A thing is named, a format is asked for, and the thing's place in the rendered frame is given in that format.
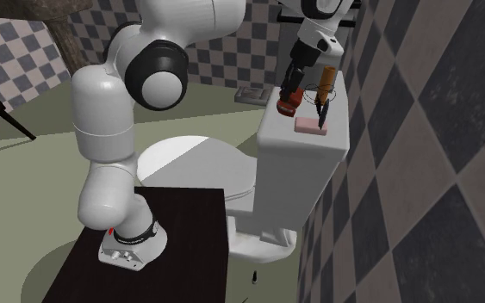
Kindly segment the red round container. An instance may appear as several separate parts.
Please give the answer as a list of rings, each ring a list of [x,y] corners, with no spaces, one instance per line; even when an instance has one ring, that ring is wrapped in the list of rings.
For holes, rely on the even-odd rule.
[[[288,117],[294,117],[297,108],[302,103],[303,90],[298,88],[290,95],[287,101],[279,99],[277,101],[277,112]]]

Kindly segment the pink soap bar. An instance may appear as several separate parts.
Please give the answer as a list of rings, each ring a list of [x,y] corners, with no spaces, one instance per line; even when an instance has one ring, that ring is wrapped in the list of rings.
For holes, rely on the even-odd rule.
[[[325,136],[327,134],[327,124],[319,126],[319,120],[308,117],[296,117],[294,131],[297,133],[306,133],[313,135]]]

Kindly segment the grey flat floor scale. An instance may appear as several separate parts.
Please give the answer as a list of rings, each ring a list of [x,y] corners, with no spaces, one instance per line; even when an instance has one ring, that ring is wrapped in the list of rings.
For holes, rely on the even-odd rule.
[[[271,89],[239,87],[234,95],[234,101],[238,103],[265,107],[270,98]]]

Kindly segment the brown wooden post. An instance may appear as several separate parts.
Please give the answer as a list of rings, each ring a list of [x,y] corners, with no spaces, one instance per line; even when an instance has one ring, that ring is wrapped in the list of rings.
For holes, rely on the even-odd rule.
[[[0,18],[43,22],[72,76],[87,65],[68,23],[70,14],[92,7],[92,0],[0,0]]]

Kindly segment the white toilet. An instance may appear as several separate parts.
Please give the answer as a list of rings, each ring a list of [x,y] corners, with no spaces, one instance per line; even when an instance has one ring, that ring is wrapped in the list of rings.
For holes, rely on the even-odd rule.
[[[185,135],[163,139],[138,159],[147,187],[223,189],[229,254],[253,263],[288,257],[333,172],[350,147],[348,98],[341,72],[327,111],[325,136],[294,131],[296,117],[319,119],[302,98],[294,117],[277,112],[275,88],[251,157],[219,139]]]

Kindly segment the long black pen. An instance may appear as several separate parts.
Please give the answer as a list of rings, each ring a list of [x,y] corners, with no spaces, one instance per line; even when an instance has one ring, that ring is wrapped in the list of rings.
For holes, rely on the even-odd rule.
[[[319,128],[323,128],[325,124],[327,111],[329,109],[329,104],[330,104],[330,100],[326,99],[325,103],[321,106],[320,115],[319,115]]]

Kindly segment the orange cylinder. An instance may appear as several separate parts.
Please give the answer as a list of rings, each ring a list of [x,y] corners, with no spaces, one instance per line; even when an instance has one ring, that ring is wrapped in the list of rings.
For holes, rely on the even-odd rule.
[[[336,68],[334,66],[326,65],[323,68],[323,71],[320,77],[320,82],[317,85],[315,104],[317,105],[325,104],[328,94],[334,85],[335,73],[336,73]]]

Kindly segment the dark robot stand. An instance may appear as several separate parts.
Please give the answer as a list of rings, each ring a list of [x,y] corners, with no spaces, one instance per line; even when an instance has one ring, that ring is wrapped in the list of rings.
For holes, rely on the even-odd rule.
[[[167,245],[140,271],[101,263],[103,232],[84,228],[42,303],[225,303],[228,238],[222,189],[138,187]]]

